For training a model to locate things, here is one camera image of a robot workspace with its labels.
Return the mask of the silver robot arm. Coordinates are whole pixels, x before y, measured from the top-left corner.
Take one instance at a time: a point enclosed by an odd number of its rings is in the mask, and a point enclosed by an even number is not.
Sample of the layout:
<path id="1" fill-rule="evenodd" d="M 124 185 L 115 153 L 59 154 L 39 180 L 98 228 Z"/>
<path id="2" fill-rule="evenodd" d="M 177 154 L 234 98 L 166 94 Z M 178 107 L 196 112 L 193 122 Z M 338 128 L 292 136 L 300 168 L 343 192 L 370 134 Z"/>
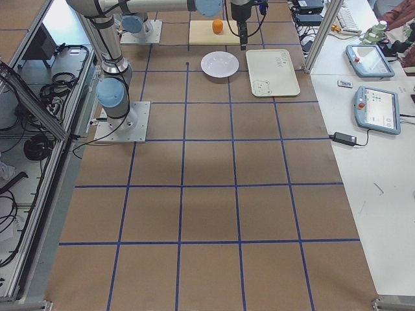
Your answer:
<path id="1" fill-rule="evenodd" d="M 147 13 L 124 14 L 121 18 L 121 24 L 127 32 L 137 38 L 146 38 L 154 31 Z"/>
<path id="2" fill-rule="evenodd" d="M 127 70 L 128 62 L 121 52 L 116 35 L 114 15 L 142 18 L 149 12 L 195 12 L 212 17 L 220 8 L 226 9 L 226 1 L 68 1 L 68 5 L 87 19 L 93 28 L 97 48 L 102 56 L 105 73 L 119 78 Z"/>

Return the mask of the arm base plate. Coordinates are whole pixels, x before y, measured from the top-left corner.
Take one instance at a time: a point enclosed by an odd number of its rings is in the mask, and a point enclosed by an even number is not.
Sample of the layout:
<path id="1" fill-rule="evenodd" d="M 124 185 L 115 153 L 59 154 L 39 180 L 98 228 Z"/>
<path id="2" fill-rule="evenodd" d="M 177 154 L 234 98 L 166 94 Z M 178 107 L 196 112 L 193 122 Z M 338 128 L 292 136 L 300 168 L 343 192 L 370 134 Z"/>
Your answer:
<path id="1" fill-rule="evenodd" d="M 149 45 L 159 44 L 161 39 L 162 20 L 148 19 L 122 21 L 123 34 L 121 35 L 122 45 Z"/>
<path id="2" fill-rule="evenodd" d="M 125 120 L 107 118 L 102 108 L 100 117 L 106 120 L 97 123 L 94 139 L 98 143 L 144 143 L 147 138 L 150 106 L 149 101 L 131 102 L 130 112 Z"/>

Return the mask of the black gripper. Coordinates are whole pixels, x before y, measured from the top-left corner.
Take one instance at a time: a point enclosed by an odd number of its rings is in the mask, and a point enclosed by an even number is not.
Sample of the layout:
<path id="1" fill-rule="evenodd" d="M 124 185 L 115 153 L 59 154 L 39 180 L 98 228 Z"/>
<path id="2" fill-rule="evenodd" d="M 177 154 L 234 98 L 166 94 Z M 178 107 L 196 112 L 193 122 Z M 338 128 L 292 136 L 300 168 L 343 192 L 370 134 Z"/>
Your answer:
<path id="1" fill-rule="evenodd" d="M 251 0 L 231 0 L 231 17 L 239 23 L 239 40 L 240 49 L 246 50 L 248 43 L 248 29 L 246 21 L 250 18 L 252 12 Z"/>

